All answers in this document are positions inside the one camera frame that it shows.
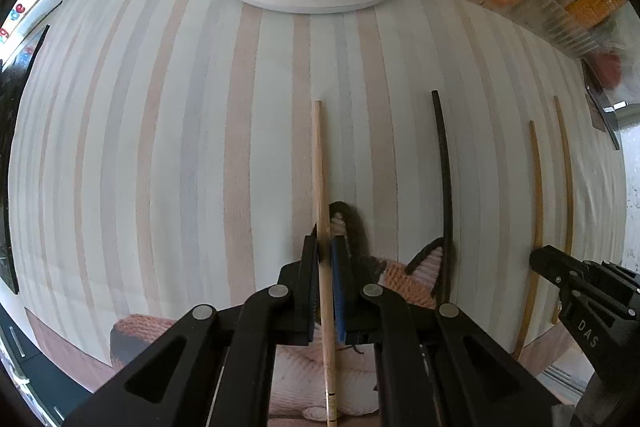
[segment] orange knitted fabric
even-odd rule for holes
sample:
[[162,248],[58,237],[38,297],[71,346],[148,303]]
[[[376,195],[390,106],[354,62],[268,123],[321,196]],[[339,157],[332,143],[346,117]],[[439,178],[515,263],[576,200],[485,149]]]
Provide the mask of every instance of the orange knitted fabric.
[[175,323],[176,321],[171,319],[133,314],[117,321],[113,325],[113,329],[123,335],[137,337],[141,341],[151,344]]
[[430,289],[404,272],[404,264],[387,261],[380,277],[380,283],[394,292],[398,292],[409,304],[435,309],[436,301],[430,295]]

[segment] bamboo stick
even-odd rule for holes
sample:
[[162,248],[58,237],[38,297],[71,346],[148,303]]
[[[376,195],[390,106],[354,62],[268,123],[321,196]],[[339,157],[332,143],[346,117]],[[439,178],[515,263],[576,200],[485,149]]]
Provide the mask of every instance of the bamboo stick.
[[[535,178],[535,221],[533,229],[533,248],[542,247],[543,227],[544,227],[544,201],[542,196],[542,163],[540,162],[540,149],[538,148],[538,136],[536,135],[536,126],[533,121],[529,122],[529,137],[531,139],[531,150],[533,156],[533,172]],[[525,302],[524,311],[522,312],[522,320],[520,322],[520,331],[516,339],[516,346],[513,349],[512,356],[518,360],[522,353],[524,342],[529,332],[531,324],[531,315],[533,306],[536,303],[536,293],[538,291],[538,282],[540,276],[534,271],[529,271],[529,289],[527,291],[527,300]]]
[[[554,96],[556,103],[556,113],[558,114],[558,124],[560,126],[560,139],[562,140],[562,156],[564,156],[564,179],[566,184],[566,234],[564,236],[564,253],[571,255],[574,246],[574,172],[571,165],[571,150],[569,149],[569,139],[564,124],[564,115],[560,100]],[[560,301],[556,302],[556,309],[551,317],[551,323],[558,323],[560,314]]]
[[313,105],[313,198],[318,234],[318,279],[320,290],[320,328],[322,333],[322,363],[326,389],[326,424],[337,424],[337,399],[335,396],[335,326],[334,289],[331,269],[331,229],[329,203],[326,192],[326,168],[322,143],[322,102]]

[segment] knitted toy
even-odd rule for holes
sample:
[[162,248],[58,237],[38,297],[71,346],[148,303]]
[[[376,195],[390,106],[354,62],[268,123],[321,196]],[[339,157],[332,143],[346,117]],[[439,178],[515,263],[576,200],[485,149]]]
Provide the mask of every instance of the knitted toy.
[[[442,238],[423,248],[407,266],[368,255],[364,227],[355,211],[341,201],[330,205],[332,233],[345,235],[351,256],[367,264],[374,280],[398,292],[408,303],[435,308],[431,297],[440,272]],[[129,315],[111,330],[111,362],[119,370],[175,321]],[[325,421],[324,376],[320,328],[305,347],[278,346],[273,367],[269,414]],[[338,411],[360,416],[378,410],[373,346],[337,346]]]

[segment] wooden stick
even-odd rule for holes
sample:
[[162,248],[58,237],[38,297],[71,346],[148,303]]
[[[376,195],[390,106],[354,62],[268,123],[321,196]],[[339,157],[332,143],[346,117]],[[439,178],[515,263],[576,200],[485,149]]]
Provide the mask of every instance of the wooden stick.
[[[574,246],[574,172],[571,165],[571,151],[569,149],[569,139],[566,134],[564,116],[560,100],[554,96],[556,102],[556,113],[558,114],[558,124],[560,126],[560,139],[562,140],[562,156],[564,156],[564,179],[566,184],[566,234],[564,236],[564,253],[571,255]],[[556,302],[556,309],[551,317],[551,323],[558,323],[560,314],[560,301]]]
[[335,396],[335,326],[334,288],[331,271],[331,229],[329,203],[324,173],[324,149],[322,146],[322,102],[313,105],[313,191],[316,230],[318,234],[318,279],[320,286],[320,329],[322,332],[322,363],[326,388],[326,424],[337,425],[337,399]]
[[[533,121],[529,122],[529,136],[531,139],[531,150],[533,153],[533,172],[535,177],[535,221],[533,228],[533,248],[542,247],[542,234],[544,227],[544,201],[542,198],[542,163],[540,162],[540,149],[538,148],[538,136],[536,135],[536,126]],[[512,356],[518,360],[522,353],[522,347],[529,333],[529,325],[531,324],[531,315],[533,306],[536,303],[536,293],[538,292],[538,281],[540,276],[534,271],[529,271],[529,290],[527,291],[527,301],[522,312],[522,320],[520,322],[520,331],[516,339],[516,347],[513,349]]]

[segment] wooden chopstick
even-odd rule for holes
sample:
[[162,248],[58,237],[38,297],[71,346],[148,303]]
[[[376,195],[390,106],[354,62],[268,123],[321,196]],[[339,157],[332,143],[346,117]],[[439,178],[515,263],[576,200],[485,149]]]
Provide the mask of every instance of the wooden chopstick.
[[320,290],[320,329],[322,333],[322,363],[326,388],[326,424],[337,424],[337,398],[335,396],[335,325],[334,288],[331,269],[331,229],[329,203],[326,193],[324,148],[322,144],[322,102],[316,100],[312,112],[313,127],[313,198],[318,235],[318,279]]
[[[564,156],[564,179],[566,183],[566,234],[564,236],[564,253],[571,255],[574,247],[574,171],[571,165],[571,149],[569,149],[569,139],[564,124],[564,116],[562,115],[562,107],[560,100],[554,96],[556,103],[556,113],[558,114],[558,124],[560,126],[560,139],[562,140],[562,156]],[[554,314],[551,317],[551,323],[558,323],[558,315],[560,314],[560,301],[556,302]]]
[[[533,120],[529,121],[529,137],[531,139],[531,150],[533,153],[533,172],[535,177],[535,222],[533,229],[533,248],[542,247],[542,238],[544,230],[545,209],[542,196],[542,163],[540,162],[540,149],[538,147],[538,135],[536,134],[536,126]],[[529,270],[529,289],[527,291],[527,300],[524,305],[524,311],[522,312],[522,320],[520,322],[520,331],[516,338],[516,347],[513,349],[511,356],[518,360],[522,353],[524,342],[527,339],[527,333],[529,332],[529,325],[531,324],[531,315],[533,314],[533,306],[536,303],[536,293],[538,292],[538,282],[540,281],[540,275],[536,272]]]

